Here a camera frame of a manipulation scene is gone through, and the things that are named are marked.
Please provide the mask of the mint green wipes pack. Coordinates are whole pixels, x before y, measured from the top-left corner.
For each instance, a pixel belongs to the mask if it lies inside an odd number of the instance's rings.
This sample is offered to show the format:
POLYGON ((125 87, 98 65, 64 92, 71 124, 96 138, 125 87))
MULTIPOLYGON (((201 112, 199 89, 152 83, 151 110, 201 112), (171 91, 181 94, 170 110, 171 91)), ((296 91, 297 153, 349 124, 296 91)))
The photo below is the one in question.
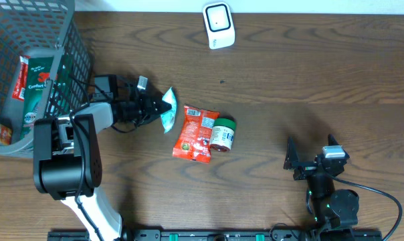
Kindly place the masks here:
POLYGON ((164 128, 164 133, 169 132, 175 123, 175 117, 177 113, 177 99, 173 91, 173 87, 170 87, 162 97, 162 101, 171 105, 171 108, 161 114, 161 122, 164 128))

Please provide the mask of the orange snack packet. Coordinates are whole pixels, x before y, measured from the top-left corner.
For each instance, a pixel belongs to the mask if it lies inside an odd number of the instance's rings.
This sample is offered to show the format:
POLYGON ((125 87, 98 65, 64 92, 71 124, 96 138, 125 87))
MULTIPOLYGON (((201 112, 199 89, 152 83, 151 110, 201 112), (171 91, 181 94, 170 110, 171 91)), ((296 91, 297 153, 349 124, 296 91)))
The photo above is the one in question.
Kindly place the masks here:
POLYGON ((209 163, 209 140, 220 112, 184 106, 184 122, 179 138, 173 147, 173 156, 200 163, 209 163))

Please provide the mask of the green lid spice jar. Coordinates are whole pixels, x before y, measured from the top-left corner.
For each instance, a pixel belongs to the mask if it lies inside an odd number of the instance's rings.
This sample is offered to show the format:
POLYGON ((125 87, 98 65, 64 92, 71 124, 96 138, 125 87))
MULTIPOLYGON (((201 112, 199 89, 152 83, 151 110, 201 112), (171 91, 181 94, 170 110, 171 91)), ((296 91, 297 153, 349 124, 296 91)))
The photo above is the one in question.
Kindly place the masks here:
POLYGON ((217 118, 214 121, 209 146, 220 152, 229 152, 233 145, 236 123, 228 118, 217 118))

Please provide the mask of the green product pouch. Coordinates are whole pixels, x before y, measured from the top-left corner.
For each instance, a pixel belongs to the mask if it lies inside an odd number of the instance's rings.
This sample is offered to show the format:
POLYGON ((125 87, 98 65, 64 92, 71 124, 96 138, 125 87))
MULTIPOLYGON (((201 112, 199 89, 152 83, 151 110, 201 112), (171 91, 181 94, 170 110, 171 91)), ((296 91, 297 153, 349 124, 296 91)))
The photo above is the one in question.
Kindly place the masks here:
POLYGON ((20 139, 28 135, 34 126, 39 112, 39 102, 45 88, 45 81, 49 78, 53 60, 53 57, 31 58, 28 60, 20 139))

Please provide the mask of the red sachet stick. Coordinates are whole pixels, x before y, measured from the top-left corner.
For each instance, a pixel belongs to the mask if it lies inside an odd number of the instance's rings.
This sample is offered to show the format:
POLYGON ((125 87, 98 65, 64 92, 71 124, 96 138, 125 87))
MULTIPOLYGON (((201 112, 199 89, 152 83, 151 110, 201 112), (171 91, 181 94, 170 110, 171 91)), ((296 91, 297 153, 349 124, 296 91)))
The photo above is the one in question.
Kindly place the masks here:
POLYGON ((20 101, 24 101, 25 99, 25 88, 27 83, 27 73, 28 73, 28 60, 29 56, 20 56, 20 66, 19 66, 19 74, 17 77, 17 82, 15 83, 15 87, 13 89, 12 98, 20 101))

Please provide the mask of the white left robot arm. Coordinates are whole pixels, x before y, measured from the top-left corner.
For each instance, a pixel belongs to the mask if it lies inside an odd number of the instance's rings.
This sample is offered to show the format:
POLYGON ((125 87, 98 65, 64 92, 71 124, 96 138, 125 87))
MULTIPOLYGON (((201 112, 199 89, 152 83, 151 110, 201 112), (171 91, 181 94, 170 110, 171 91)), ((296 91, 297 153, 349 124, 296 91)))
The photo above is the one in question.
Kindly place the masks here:
POLYGON ((97 135, 116 123, 135 129, 161 119, 174 125, 177 99, 172 89, 149 90, 148 79, 98 75, 95 92, 70 114, 41 118, 33 129, 33 180, 40 193, 68 206, 85 230, 57 230, 48 240, 134 240, 123 217, 110 205, 101 186, 102 161, 97 135))

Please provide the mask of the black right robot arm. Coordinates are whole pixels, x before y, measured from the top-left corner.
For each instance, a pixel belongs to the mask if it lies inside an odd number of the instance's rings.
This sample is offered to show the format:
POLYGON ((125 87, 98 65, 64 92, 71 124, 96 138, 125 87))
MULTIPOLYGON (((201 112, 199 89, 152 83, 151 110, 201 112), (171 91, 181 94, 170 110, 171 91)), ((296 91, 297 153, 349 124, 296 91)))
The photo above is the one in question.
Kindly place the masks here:
POLYGON ((344 171, 349 158, 329 135, 328 144, 313 161, 301 161, 292 138, 288 138, 284 169, 294 172, 294 180, 305 180, 308 184, 306 208, 316 220, 310 231, 313 238, 320 239, 323 232, 347 229, 358 223, 358 194, 350 189, 336 189, 333 182, 344 171))

